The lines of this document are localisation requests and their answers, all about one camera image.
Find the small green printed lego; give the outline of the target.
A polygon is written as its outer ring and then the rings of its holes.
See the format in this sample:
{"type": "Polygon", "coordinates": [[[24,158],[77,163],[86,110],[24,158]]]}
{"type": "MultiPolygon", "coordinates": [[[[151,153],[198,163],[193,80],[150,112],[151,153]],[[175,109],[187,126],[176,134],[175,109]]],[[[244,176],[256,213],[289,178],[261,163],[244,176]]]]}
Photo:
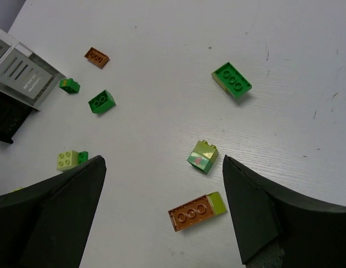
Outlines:
{"type": "Polygon", "coordinates": [[[68,94],[79,93],[80,85],[72,78],[62,79],[59,83],[59,88],[68,94]]]}

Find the lime green printed lego stack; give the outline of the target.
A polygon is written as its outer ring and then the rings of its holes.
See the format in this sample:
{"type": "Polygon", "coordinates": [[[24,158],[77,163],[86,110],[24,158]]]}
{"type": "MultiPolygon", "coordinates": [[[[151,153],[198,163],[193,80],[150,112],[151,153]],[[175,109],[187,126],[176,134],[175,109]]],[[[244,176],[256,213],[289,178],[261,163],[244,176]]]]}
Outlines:
{"type": "Polygon", "coordinates": [[[197,142],[187,162],[204,174],[208,174],[218,155],[219,152],[215,145],[211,145],[207,141],[202,140],[197,142]]]}

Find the green two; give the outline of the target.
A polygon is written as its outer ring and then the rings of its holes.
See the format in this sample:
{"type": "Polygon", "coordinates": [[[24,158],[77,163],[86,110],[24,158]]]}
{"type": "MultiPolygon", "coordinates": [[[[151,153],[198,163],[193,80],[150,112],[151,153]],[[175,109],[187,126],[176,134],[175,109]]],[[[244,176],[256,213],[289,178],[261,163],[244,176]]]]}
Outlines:
{"type": "Polygon", "coordinates": [[[104,90],[91,99],[88,104],[92,113],[103,114],[113,108],[116,102],[113,96],[107,90],[104,90]]]}

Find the pale yellow stepped lego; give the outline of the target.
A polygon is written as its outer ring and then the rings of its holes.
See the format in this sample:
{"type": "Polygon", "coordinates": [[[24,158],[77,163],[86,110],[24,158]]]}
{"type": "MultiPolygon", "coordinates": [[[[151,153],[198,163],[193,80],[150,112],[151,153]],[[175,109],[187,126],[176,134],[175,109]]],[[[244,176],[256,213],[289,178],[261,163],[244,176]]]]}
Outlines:
{"type": "Polygon", "coordinates": [[[14,190],[10,191],[10,193],[16,192],[16,191],[21,190],[21,189],[24,189],[24,187],[19,187],[19,188],[16,188],[16,189],[14,189],[14,190]]]}

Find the brown lego brick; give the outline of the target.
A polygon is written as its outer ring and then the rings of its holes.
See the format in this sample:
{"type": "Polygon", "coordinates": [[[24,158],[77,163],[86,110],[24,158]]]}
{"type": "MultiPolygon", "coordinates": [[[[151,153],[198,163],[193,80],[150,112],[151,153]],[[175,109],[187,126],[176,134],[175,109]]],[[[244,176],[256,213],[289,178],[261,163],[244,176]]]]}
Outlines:
{"type": "Polygon", "coordinates": [[[110,58],[100,52],[99,50],[91,47],[84,56],[90,63],[94,64],[100,69],[103,69],[104,66],[109,62],[110,58]]]}

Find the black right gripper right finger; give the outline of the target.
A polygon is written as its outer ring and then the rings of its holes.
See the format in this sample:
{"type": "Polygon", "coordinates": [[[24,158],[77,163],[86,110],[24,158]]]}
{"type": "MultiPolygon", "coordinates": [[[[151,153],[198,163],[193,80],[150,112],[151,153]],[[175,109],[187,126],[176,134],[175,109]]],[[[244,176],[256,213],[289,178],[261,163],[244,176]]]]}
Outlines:
{"type": "Polygon", "coordinates": [[[246,267],[346,267],[346,206],[293,191],[225,156],[222,173],[246,267]]]}

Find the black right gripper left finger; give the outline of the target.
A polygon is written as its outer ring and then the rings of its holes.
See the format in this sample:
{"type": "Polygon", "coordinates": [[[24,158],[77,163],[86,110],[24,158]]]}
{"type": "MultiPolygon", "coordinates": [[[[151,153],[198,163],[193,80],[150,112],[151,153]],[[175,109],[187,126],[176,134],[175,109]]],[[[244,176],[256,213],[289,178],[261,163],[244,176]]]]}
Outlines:
{"type": "Polygon", "coordinates": [[[106,170],[98,155],[0,195],[0,267],[79,267],[106,170]]]}

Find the pale yellow on green lego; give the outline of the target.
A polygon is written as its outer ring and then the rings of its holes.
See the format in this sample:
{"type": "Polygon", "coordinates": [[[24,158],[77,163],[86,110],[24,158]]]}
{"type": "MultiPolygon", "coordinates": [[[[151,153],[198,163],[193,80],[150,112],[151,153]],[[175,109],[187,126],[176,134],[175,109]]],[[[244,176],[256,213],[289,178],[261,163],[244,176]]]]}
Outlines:
{"type": "Polygon", "coordinates": [[[57,171],[66,171],[88,160],[88,151],[76,152],[74,150],[61,152],[57,157],[57,171]]]}

